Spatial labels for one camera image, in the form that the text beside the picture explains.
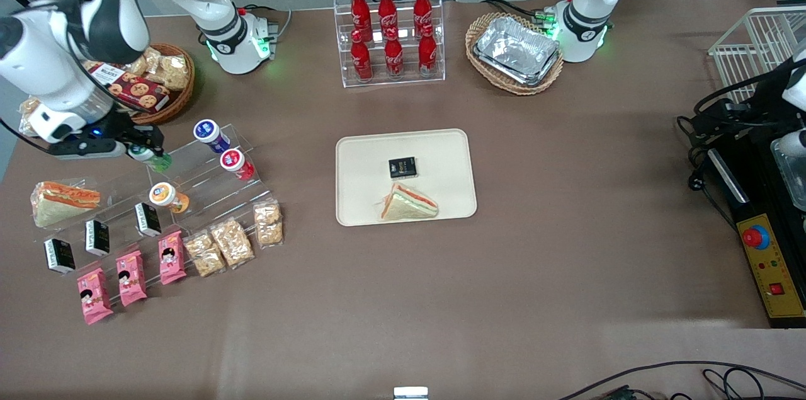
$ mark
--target clear acrylic shelf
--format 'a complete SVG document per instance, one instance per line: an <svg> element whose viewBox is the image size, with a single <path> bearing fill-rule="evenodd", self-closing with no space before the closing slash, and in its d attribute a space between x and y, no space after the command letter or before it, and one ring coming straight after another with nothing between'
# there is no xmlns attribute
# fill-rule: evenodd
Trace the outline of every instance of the clear acrylic shelf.
<svg viewBox="0 0 806 400"><path fill-rule="evenodd" d="M437 71L433 77L420 76L419 42L414 38L414 2L417 0L394 0L397 6L397 27L400 44L403 46L403 76L393 81L386 73L386 57L383 53L383 40L378 21L378 4L380 0L366 0L372 19L373 42L369 48L369 59L372 65L372 80L366 84L358 81L353 67L352 39L350 33L355 29L352 18L352 0L333 0L333 12L336 19L336 41L339 45L339 61L342 68L344 87L362 85L400 84L406 82L444 81L445 79L445 25L443 0L431 1L431 20L434 24L434 41L437 42Z"/></svg>
<svg viewBox="0 0 806 400"><path fill-rule="evenodd" d="M248 153L253 146L238 134L233 125L225 125L221 131L230 139L231 147L239 148L251 162ZM101 192L103 207L70 219L64 228L43 229L38 235L37 243L41 248L44 241L51 237L70 243L76 270L63 274L63 277L73 283L83 274L103 268L113 307L119 306L115 259L139 249L143 255L146 288L154 285L159 281L157 243L165 234L181 230L182 237L186 237L213 223L234 217L249 234L253 248L258 247L254 239L251 206L253 202L270 196L270 191L259 179L259 171L249 181L241 181L234 173L221 168L218 154L196 140L169 154L172 164L164 173L156 173L143 165L142 169L137 168L125 176L100 184L95 190ZM182 214L155 207L162 234L159 237L143 236L136 228L137 217L133 208L139 202L149 203L150 188L161 181L170 182L187 195L190 207ZM93 256L84 250L84 223L90 219L109 226L110 253L106 256ZM185 260L185 268L189 273L194 273L192 260Z"/></svg>

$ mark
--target coca-cola bottle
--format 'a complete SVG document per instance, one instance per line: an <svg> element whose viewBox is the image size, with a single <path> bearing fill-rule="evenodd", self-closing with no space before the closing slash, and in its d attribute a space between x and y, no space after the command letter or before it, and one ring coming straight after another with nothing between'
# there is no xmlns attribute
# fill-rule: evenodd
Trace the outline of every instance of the coca-cola bottle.
<svg viewBox="0 0 806 400"><path fill-rule="evenodd" d="M386 46L383 52L386 53L386 72L389 79L399 81L403 77L403 46L397 40L397 27L392 27L384 32L386 35Z"/></svg>
<svg viewBox="0 0 806 400"><path fill-rule="evenodd" d="M433 77L437 73L437 42L434 41L434 26L423 26L420 39L420 76Z"/></svg>
<svg viewBox="0 0 806 400"><path fill-rule="evenodd" d="M353 46L350 48L350 53L353 56L353 67L355 68L355 76L358 76L358 81L362 84L372 80L372 65L369 62L369 49L363 43L361 30L353 30L351 33L353 39Z"/></svg>
<svg viewBox="0 0 806 400"><path fill-rule="evenodd" d="M352 2L353 24L355 30L361 32L361 40L372 41L372 19L369 18L369 5L366 0L353 0Z"/></svg>
<svg viewBox="0 0 806 400"><path fill-rule="evenodd" d="M417 0L414 2L414 38L420 39L424 26L431 25L431 1Z"/></svg>
<svg viewBox="0 0 806 400"><path fill-rule="evenodd" d="M383 39L388 41L388 35L392 31L395 32L395 39L397 39L397 8L392 0L380 0L378 18L380 18L380 33L383 33Z"/></svg>

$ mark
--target yellow control panel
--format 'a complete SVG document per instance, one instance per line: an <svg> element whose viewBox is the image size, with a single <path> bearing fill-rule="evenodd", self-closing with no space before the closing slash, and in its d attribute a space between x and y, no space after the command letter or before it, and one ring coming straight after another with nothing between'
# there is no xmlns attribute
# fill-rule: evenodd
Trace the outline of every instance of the yellow control panel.
<svg viewBox="0 0 806 400"><path fill-rule="evenodd" d="M766 214L738 222L736 227L768 316L806 316Z"/></svg>

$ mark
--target black box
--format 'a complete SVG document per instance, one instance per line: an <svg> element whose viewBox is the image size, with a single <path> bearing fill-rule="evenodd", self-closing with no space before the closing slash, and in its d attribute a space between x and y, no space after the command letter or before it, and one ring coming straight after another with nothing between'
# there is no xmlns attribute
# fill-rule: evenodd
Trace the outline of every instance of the black box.
<svg viewBox="0 0 806 400"><path fill-rule="evenodd" d="M137 230L141 234L156 237L162 233L162 228L159 227L159 216L156 215L154 207L138 203L135 205L135 213L137 213Z"/></svg>
<svg viewBox="0 0 806 400"><path fill-rule="evenodd" d="M417 164L414 164L414 158L389 159L389 176L393 180L403 180L417 176Z"/></svg>
<svg viewBox="0 0 806 400"><path fill-rule="evenodd" d="M109 254L109 227L103 222L87 221L84 223L86 245L84 250L96 256Z"/></svg>
<svg viewBox="0 0 806 400"><path fill-rule="evenodd" d="M70 273L76 269L76 262L72 259L70 244L61 239L49 239L45 242L45 254L48 256L48 269L57 273Z"/></svg>

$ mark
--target white wire basket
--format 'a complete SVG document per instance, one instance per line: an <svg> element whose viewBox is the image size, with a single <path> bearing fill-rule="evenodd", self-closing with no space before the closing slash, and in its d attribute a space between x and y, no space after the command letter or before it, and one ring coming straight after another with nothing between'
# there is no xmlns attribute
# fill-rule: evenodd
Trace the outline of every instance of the white wire basket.
<svg viewBox="0 0 806 400"><path fill-rule="evenodd" d="M806 6L749 10L708 49L725 86L769 72L806 39ZM753 96L755 84L729 93L739 103Z"/></svg>

